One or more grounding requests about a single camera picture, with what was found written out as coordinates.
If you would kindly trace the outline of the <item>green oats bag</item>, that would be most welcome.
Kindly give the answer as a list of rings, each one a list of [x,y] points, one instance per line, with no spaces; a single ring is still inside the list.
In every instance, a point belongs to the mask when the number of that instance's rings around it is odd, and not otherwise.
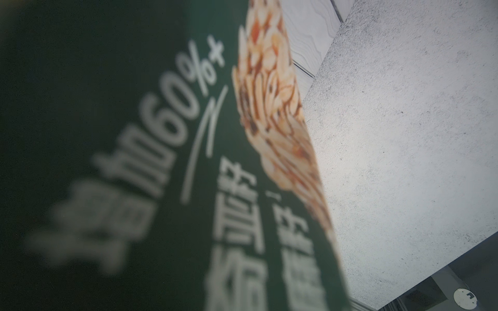
[[[280,1],[1,2],[2,310],[350,310]]]

